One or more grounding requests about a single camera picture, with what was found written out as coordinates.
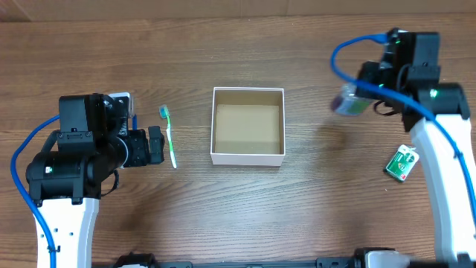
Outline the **green dental floss pack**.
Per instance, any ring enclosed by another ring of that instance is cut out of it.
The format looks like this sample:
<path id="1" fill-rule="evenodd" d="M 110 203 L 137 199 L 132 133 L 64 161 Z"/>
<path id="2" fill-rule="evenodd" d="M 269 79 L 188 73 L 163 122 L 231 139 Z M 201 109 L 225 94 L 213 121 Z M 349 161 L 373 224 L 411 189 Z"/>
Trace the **green dental floss pack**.
<path id="1" fill-rule="evenodd" d="M 404 182 L 418 161 L 419 154 L 417 149 L 402 144 L 398 147 L 383 171 L 397 182 Z"/>

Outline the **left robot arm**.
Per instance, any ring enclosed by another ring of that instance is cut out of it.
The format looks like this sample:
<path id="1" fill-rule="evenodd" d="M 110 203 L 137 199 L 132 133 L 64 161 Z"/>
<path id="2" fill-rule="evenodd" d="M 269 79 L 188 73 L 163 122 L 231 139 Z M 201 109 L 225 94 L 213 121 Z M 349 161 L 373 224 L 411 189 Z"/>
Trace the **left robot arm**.
<path id="1" fill-rule="evenodd" d="M 129 127 L 127 93 L 69 95 L 59 99 L 59 129 L 25 175 L 36 219 L 38 267 L 91 267 L 102 183 L 121 168 L 158 165 L 164 135 L 158 126 Z"/>

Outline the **clear soap pump bottle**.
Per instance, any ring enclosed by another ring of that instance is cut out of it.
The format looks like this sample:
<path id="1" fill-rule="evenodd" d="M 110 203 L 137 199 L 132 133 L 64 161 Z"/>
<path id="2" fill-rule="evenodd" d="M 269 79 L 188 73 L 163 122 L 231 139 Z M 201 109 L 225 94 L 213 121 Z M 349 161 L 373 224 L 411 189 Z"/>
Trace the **clear soap pump bottle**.
<path id="1" fill-rule="evenodd" d="M 339 115 L 357 116 L 362 114 L 372 102 L 372 99 L 359 97 L 356 94 L 355 85 L 346 83 L 341 87 L 341 92 L 335 96 L 330 107 Z"/>

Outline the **green white toothbrush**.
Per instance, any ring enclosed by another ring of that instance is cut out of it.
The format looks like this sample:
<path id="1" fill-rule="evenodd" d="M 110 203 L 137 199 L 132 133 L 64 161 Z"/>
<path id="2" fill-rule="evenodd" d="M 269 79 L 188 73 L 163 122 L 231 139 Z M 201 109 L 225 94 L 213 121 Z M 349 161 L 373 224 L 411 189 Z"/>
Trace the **green white toothbrush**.
<path id="1" fill-rule="evenodd" d="M 166 105 L 160 106 L 159 107 L 159 114 L 160 114 L 161 118 L 163 118 L 167 121 L 166 134 L 167 134 L 167 140 L 168 140 L 168 144 L 169 144 L 170 160 L 171 160 L 173 168 L 176 169 L 177 168 L 176 155 L 175 155 L 174 148 L 173 148 L 173 140 L 172 140 L 172 133 L 171 133 L 172 124 L 171 124 L 171 120 L 170 120 L 170 111 L 169 111 L 168 107 Z"/>

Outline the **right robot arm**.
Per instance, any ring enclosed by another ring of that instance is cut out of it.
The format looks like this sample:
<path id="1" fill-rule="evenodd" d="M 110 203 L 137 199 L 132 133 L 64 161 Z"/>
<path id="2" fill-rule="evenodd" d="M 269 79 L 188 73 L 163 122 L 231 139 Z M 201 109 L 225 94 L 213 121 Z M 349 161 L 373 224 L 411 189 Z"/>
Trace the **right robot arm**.
<path id="1" fill-rule="evenodd" d="M 475 159 L 463 87 L 440 82 L 437 32 L 394 28 L 367 36 L 384 46 L 349 82 L 357 98 L 380 101 L 402 116 L 420 155 L 442 267 L 475 266 Z"/>

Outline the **blue disposable razor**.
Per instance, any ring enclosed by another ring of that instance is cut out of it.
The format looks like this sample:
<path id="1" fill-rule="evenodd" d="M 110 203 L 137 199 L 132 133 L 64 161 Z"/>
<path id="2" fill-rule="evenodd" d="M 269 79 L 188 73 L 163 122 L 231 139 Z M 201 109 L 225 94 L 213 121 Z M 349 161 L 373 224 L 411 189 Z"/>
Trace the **blue disposable razor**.
<path id="1" fill-rule="evenodd" d="M 133 115 L 132 117 L 132 129 L 137 130 L 138 124 L 137 124 L 137 115 Z"/>

